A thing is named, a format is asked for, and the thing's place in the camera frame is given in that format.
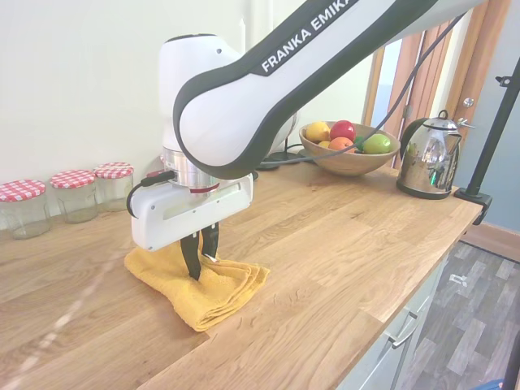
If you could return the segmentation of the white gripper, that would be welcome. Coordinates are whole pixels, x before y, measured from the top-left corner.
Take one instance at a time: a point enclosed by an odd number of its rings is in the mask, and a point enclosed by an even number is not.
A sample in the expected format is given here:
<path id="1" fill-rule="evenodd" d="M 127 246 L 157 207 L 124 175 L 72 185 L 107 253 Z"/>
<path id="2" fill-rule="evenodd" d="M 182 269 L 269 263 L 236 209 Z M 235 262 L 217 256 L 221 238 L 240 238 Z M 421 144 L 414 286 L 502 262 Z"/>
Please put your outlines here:
<path id="1" fill-rule="evenodd" d="M 205 194 L 167 181 L 138 189 L 130 201 L 132 238 L 142 249 L 156 251 L 180 239 L 188 275 L 199 280 L 202 266 L 198 251 L 215 260 L 219 246 L 219 222 L 248 208 L 253 200 L 251 175 L 224 180 Z"/>

